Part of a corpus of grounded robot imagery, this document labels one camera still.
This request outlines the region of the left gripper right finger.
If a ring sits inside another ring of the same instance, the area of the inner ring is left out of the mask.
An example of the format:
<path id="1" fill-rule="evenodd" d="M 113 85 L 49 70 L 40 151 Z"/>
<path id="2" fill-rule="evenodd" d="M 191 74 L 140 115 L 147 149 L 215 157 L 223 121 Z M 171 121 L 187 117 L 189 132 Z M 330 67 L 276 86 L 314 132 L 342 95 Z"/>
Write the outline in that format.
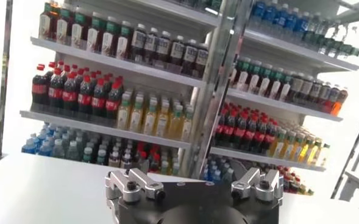
<path id="1" fill-rule="evenodd" d="M 271 203 L 274 200 L 282 205 L 283 176 L 278 170 L 269 170 L 261 174 L 260 169 L 250 168 L 240 179 L 232 182 L 231 196 L 234 200 L 243 200 L 255 194 L 257 200 Z"/>

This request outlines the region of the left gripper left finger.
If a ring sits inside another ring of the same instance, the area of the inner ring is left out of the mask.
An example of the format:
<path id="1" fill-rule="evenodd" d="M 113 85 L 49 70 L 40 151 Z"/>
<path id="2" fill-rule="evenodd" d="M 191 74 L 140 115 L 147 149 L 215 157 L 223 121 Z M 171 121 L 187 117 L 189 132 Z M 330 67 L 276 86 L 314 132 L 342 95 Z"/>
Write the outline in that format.
<path id="1" fill-rule="evenodd" d="M 114 223 L 119 221 L 119 200 L 128 204 L 141 201 L 141 193 L 147 199 L 161 202 L 166 197 L 164 185 L 148 177 L 138 168 L 110 171 L 105 177 L 105 195 L 107 206 L 112 210 Z"/>

